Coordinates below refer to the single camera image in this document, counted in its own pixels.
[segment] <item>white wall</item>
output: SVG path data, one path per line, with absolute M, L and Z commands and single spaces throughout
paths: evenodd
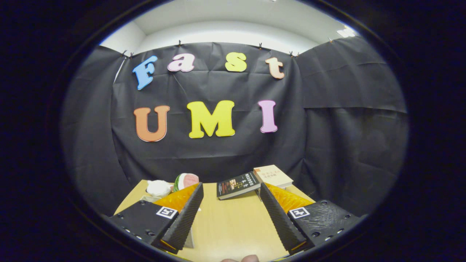
M 134 53 L 137 50 L 145 37 L 146 34 L 144 34 L 136 23 L 129 22 L 107 37 L 100 45 L 120 53 L 127 50 L 124 54 L 129 56 L 130 53 Z
M 241 43 L 274 49 L 284 53 L 304 52 L 318 44 L 297 34 L 255 23 L 239 21 L 207 21 L 167 28 L 148 35 L 136 53 L 196 42 Z
M 182 44 L 229 42 L 258 46 L 262 43 L 264 48 L 284 53 L 293 51 L 295 55 L 318 45 L 308 38 L 285 30 L 239 21 L 191 23 L 163 29 L 145 37 L 142 37 L 143 35 L 142 30 L 131 22 L 107 38 L 101 45 L 118 52 L 127 49 L 126 55 L 131 52 L 138 54 L 151 49 L 177 45 L 178 40 L 181 40 Z

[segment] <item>black backdrop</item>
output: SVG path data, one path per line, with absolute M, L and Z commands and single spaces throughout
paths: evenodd
M 226 70 L 230 52 L 246 55 L 244 72 Z M 196 57 L 194 70 L 168 71 L 181 53 Z M 153 81 L 137 90 L 132 71 L 152 55 L 158 58 Z M 270 57 L 283 63 L 283 79 L 270 75 L 265 63 Z M 235 135 L 189 138 L 186 105 L 202 101 L 212 113 L 221 100 L 235 103 Z M 260 132 L 260 100 L 276 102 L 278 131 Z M 170 106 L 167 134 L 145 142 L 136 134 L 133 111 L 160 105 Z M 124 59 L 98 47 L 70 85 L 62 142 L 77 188 L 106 215 L 141 179 L 174 181 L 192 172 L 209 183 L 271 164 L 313 199 L 330 199 L 362 215 L 396 180 L 407 126 L 394 75 L 360 37 L 328 42 L 298 57 L 241 44 L 195 43 Z M 153 111 L 148 129 L 158 129 Z

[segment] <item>ceiling light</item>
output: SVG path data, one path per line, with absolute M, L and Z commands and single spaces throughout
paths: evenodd
M 342 37 L 348 37 L 349 35 L 343 31 L 343 30 L 338 30 L 337 33 L 339 33 Z

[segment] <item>orange letter u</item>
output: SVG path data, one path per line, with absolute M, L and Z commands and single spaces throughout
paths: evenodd
M 151 112 L 151 109 L 142 107 L 134 110 L 137 136 L 146 142 L 157 142 L 162 140 L 167 134 L 167 112 L 170 111 L 170 107 L 168 105 L 161 105 L 156 107 L 154 111 L 158 115 L 158 130 L 152 133 L 147 127 L 147 116 Z

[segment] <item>black book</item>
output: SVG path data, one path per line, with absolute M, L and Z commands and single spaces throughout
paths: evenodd
M 217 197 L 220 200 L 253 191 L 260 187 L 254 172 L 248 172 L 232 179 L 217 183 Z

